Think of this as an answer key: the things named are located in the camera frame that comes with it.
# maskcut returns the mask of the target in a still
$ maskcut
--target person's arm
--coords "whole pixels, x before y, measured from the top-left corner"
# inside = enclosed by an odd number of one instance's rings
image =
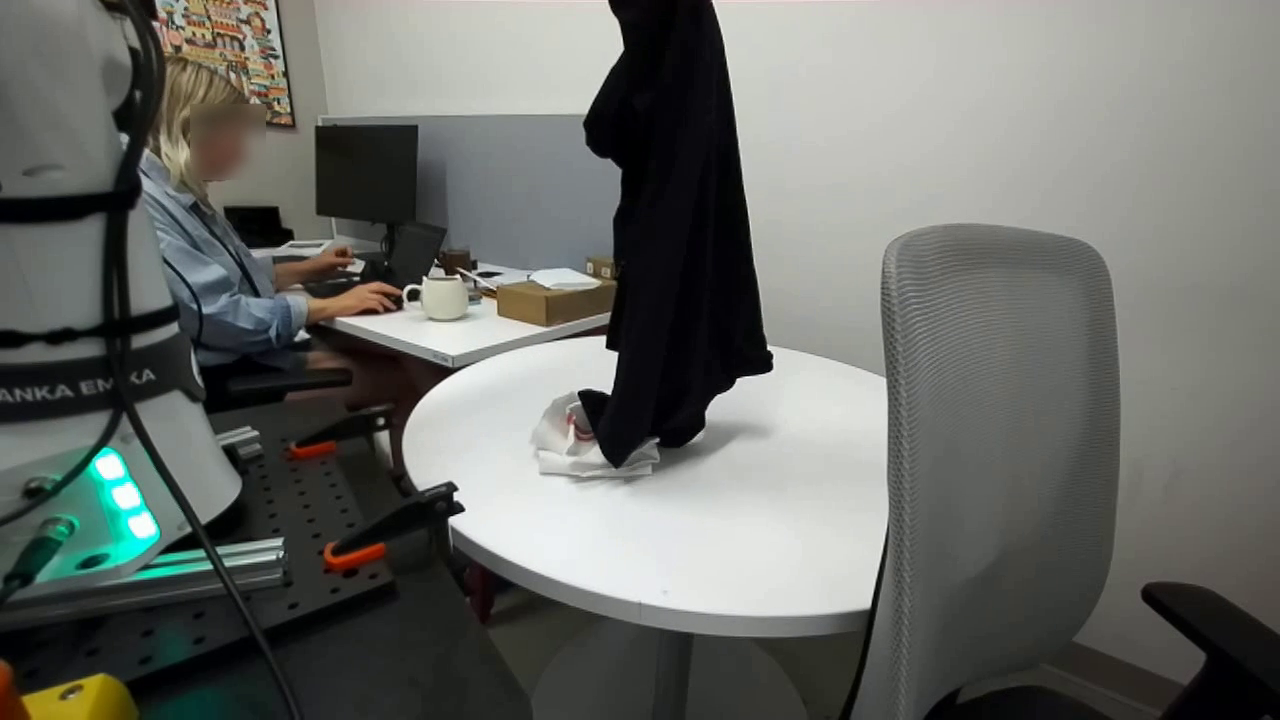
[[[392,314],[399,293],[392,284],[357,284],[340,295],[324,295],[310,306],[310,323],[331,323],[335,315],[376,315]]]
[[[225,271],[217,255],[202,247],[188,228],[144,195],[153,216],[169,290],[181,306],[184,330],[196,348],[220,354],[272,354],[287,348],[310,323],[313,308],[306,295],[250,295],[238,290],[238,275]]]
[[[278,293],[306,284],[306,279],[324,279],[340,268],[348,268],[357,255],[346,246],[327,246],[319,255],[295,261],[295,263],[272,263],[272,284]]]
[[[306,284],[313,275],[313,263],[310,261],[295,261],[295,263],[272,263],[272,284],[278,293],[294,290],[294,284]]]

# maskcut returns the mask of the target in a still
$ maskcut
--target white paper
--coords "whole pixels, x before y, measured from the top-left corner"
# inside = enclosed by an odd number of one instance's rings
[[[482,263],[482,268],[473,271],[473,279],[476,279],[482,290],[510,290],[510,284],[530,284],[530,271],[526,271],[526,268],[510,268],[510,263]]]
[[[530,279],[538,279],[549,293],[577,293],[577,290],[597,290],[599,279],[577,268],[540,268]]]

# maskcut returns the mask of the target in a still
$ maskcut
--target white mug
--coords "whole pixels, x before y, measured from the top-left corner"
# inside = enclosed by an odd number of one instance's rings
[[[413,293],[419,295],[415,314],[426,320],[450,323],[467,315],[467,284],[462,275],[450,275],[444,268],[433,268],[419,284],[404,284],[404,300]]]

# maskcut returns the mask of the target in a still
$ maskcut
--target chair armrest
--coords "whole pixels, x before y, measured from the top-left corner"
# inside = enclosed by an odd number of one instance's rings
[[[1205,651],[1188,697],[1227,688],[1249,710],[1280,713],[1280,632],[1197,584],[1149,584],[1143,606]]]
[[[252,371],[252,378],[228,378],[225,391],[238,396],[287,396],[287,391],[313,391],[313,389],[348,389],[348,368],[306,368],[306,371]]]

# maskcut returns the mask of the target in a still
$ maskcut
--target gray office chair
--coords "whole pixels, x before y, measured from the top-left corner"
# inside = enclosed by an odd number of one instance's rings
[[[902,237],[885,354],[892,530],[853,720],[1096,720],[1049,688],[961,688],[1057,655],[1108,579],[1122,371],[1104,261],[1016,228]],[[1208,651],[1168,716],[1278,710],[1278,632],[1199,589],[1143,598]]]

